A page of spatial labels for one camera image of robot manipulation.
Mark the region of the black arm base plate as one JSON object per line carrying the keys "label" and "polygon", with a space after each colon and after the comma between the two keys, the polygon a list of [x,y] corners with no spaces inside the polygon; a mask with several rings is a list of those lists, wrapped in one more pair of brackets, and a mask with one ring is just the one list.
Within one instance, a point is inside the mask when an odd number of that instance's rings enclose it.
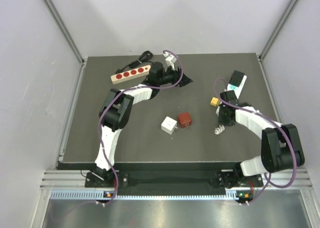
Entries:
{"label": "black arm base plate", "polygon": [[117,172],[119,188],[146,184],[209,185],[213,188],[234,188],[263,186],[261,175],[239,181],[232,171],[121,171]]}

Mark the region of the beige power strip red sockets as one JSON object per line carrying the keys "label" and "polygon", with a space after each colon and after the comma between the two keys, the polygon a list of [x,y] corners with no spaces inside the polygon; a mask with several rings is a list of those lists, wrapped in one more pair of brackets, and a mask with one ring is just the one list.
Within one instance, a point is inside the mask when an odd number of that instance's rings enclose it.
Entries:
{"label": "beige power strip red sockets", "polygon": [[112,84],[118,84],[135,78],[143,77],[149,74],[151,65],[141,66],[129,71],[121,72],[111,76]]}

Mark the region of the red patterned plug adapter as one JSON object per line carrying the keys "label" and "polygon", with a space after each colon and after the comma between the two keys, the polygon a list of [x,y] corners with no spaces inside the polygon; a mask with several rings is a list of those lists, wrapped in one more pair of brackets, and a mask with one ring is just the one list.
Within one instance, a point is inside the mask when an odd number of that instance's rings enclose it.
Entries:
{"label": "red patterned plug adapter", "polygon": [[184,112],[178,115],[177,121],[181,128],[187,128],[192,125],[192,118],[188,112]]}

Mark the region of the white power strip coloured sockets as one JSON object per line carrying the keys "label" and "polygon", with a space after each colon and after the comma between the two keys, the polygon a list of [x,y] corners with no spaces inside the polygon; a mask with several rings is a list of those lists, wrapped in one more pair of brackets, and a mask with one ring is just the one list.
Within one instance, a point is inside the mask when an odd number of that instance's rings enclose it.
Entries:
{"label": "white power strip coloured sockets", "polygon": [[240,71],[235,70],[227,84],[225,91],[233,90],[237,98],[240,97],[245,82],[247,80],[247,76]]}

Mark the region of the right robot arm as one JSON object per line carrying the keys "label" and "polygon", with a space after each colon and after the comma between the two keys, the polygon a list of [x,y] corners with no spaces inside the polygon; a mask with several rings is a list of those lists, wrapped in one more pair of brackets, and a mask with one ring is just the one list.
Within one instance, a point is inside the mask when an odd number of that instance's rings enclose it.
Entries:
{"label": "right robot arm", "polygon": [[220,128],[236,123],[245,126],[261,139],[260,155],[234,165],[227,188],[245,186],[262,173],[275,173],[301,167],[305,155],[298,129],[293,124],[281,124],[261,114],[248,103],[240,103],[233,90],[220,94],[218,125]]}

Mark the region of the white cube socket adapter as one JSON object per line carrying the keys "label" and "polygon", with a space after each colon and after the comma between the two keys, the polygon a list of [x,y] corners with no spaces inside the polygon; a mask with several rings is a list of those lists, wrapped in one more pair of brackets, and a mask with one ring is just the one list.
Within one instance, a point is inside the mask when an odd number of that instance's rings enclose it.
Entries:
{"label": "white cube socket adapter", "polygon": [[178,122],[175,119],[166,116],[160,127],[162,131],[172,135],[175,129],[178,128]]}

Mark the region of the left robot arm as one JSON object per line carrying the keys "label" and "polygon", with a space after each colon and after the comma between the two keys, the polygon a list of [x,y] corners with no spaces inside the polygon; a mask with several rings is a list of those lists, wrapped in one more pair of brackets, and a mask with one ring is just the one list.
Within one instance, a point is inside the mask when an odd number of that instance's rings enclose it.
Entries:
{"label": "left robot arm", "polygon": [[119,186],[119,179],[114,169],[115,151],[121,131],[127,125],[132,107],[140,102],[153,99],[164,85],[184,87],[192,83],[181,67],[164,68],[160,62],[140,66],[130,71],[120,72],[111,76],[113,84],[144,77],[144,80],[128,89],[112,88],[99,112],[98,134],[100,136],[96,168],[92,171],[102,186]]}

